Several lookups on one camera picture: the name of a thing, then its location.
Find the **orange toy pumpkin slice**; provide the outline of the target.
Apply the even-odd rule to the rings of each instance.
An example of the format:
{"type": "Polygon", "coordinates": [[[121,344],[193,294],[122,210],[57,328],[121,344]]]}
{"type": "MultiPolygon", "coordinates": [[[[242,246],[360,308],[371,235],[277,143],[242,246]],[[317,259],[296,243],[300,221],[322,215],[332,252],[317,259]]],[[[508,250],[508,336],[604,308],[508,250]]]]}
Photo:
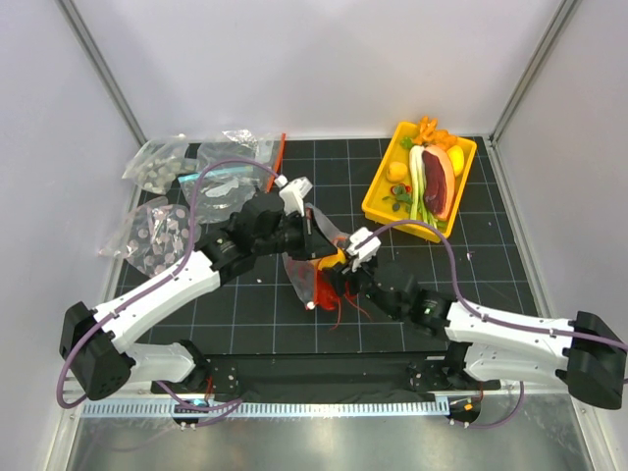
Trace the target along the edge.
{"type": "Polygon", "coordinates": [[[332,269],[338,264],[344,264],[346,262],[346,257],[344,252],[338,248],[337,253],[334,255],[328,255],[320,259],[317,265],[317,269],[319,271],[323,271],[325,269],[332,269]]]}

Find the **red toy lobster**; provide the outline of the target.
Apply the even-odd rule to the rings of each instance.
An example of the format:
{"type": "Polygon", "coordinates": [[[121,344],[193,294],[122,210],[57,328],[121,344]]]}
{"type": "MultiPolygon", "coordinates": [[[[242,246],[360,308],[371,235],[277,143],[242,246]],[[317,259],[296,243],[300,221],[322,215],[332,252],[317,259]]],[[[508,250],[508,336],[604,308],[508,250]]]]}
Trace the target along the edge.
{"type": "Polygon", "coordinates": [[[326,311],[336,312],[336,321],[328,329],[336,330],[342,320],[342,305],[346,301],[359,314],[373,321],[371,314],[358,304],[358,293],[351,290],[350,282],[342,282],[335,279],[335,272],[331,268],[325,268],[316,272],[314,304],[326,311]]]}

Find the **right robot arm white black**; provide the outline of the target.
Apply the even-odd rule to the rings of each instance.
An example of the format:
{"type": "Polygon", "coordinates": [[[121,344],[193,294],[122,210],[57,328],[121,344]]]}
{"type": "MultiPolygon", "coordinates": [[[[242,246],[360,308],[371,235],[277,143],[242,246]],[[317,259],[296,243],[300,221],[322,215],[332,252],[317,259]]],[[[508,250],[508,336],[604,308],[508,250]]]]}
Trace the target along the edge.
{"type": "Polygon", "coordinates": [[[446,342],[442,375],[452,388],[496,380],[564,385],[594,407],[622,406],[627,345],[596,314],[539,318],[489,308],[421,288],[393,262],[338,263],[323,276],[336,293],[362,294],[390,318],[446,342]]]}

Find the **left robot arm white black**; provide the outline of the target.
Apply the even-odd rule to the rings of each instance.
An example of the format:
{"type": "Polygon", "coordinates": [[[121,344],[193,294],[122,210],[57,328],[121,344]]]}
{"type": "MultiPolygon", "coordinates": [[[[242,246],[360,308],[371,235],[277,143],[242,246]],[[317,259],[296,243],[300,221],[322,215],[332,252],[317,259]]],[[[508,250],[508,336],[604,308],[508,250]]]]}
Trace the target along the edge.
{"type": "Polygon", "coordinates": [[[130,380],[162,380],[196,393],[207,383],[209,365],[190,341],[164,346],[138,339],[195,298],[252,270],[261,256],[309,262],[336,252],[313,208],[288,209],[278,194],[259,193],[163,273],[94,308],[71,306],[59,346],[62,373],[74,375],[90,400],[106,398],[130,380]]]}

